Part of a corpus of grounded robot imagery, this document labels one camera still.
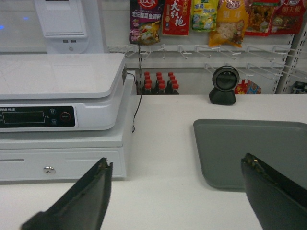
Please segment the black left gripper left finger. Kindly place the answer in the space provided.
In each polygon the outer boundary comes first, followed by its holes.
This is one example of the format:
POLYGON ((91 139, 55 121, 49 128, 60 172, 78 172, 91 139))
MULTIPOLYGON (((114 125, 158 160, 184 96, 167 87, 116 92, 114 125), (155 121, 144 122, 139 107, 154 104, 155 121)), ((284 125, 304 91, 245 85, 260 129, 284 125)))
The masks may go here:
POLYGON ((110 201, 113 163, 100 159, 55 204, 22 230, 99 230, 110 201))

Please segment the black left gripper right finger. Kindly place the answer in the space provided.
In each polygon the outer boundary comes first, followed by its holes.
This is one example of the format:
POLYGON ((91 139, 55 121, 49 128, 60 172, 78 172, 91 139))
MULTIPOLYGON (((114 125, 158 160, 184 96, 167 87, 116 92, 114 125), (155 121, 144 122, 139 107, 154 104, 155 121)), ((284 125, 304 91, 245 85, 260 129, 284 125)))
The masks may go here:
POLYGON ((305 230, 307 190, 247 153, 241 171, 248 201, 264 230, 305 230))

